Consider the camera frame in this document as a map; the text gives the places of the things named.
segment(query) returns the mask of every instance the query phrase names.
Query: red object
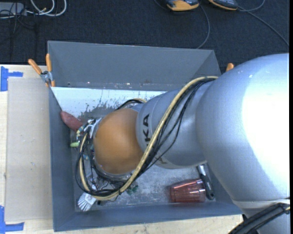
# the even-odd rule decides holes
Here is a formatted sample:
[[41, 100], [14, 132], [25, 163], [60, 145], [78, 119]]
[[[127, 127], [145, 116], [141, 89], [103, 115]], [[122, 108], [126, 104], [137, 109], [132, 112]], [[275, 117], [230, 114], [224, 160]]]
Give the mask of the red object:
[[75, 132], [83, 125], [83, 123], [80, 120], [78, 120], [76, 117], [65, 111], [61, 111], [60, 115], [61, 119], [66, 124], [66, 126], [74, 130]]
[[206, 192], [201, 179], [188, 179], [170, 186], [170, 200], [174, 203], [204, 202]]

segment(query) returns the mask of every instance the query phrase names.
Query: white connector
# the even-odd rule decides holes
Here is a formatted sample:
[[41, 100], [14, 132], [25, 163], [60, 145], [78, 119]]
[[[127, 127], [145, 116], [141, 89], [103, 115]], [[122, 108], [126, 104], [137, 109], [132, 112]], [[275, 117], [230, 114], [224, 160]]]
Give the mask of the white connector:
[[[96, 190], [97, 188], [95, 187], [95, 185], [92, 185], [92, 189]], [[92, 195], [88, 193], [83, 193], [78, 200], [78, 207], [84, 212], [89, 211], [95, 201], [97, 201], [97, 199], [94, 198]]]

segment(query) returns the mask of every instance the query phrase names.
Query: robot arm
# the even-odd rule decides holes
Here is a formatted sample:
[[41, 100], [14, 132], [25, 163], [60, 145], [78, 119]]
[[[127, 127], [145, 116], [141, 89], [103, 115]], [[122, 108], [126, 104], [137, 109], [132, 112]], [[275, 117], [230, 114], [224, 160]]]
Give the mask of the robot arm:
[[[124, 190], [153, 163], [178, 169], [207, 162], [247, 217], [290, 204], [289, 54], [256, 58], [111, 113], [93, 144], [102, 174], [134, 170]], [[289, 221], [279, 217], [261, 230], [286, 233]]]

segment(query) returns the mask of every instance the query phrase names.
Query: dark carpet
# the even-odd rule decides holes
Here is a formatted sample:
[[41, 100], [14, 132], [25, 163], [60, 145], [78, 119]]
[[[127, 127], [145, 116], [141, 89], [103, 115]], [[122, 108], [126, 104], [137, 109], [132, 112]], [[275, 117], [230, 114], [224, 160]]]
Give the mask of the dark carpet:
[[[30, 0], [0, 1], [21, 2], [34, 10]], [[34, 1], [40, 9], [52, 5], [51, 0]], [[58, 13], [64, 2], [55, 1]], [[236, 0], [238, 11], [199, 0], [198, 8], [182, 14], [160, 7], [158, 0], [66, 1], [67, 9], [58, 17], [0, 15], [0, 64], [27, 64], [31, 58], [45, 65], [49, 40], [211, 49], [222, 72], [229, 62], [238, 65], [289, 52], [290, 0]]]

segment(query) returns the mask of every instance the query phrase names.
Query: blue tape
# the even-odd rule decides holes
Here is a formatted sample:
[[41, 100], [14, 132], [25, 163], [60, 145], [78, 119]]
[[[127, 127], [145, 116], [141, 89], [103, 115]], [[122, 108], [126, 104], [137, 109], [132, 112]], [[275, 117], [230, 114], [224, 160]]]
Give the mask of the blue tape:
[[9, 77], [23, 77], [22, 72], [11, 72], [9, 73], [9, 69], [1, 66], [1, 78], [0, 78], [0, 91], [8, 90], [8, 78]]
[[0, 205], [0, 234], [5, 232], [18, 232], [24, 229], [24, 222], [19, 224], [5, 224], [4, 207]]

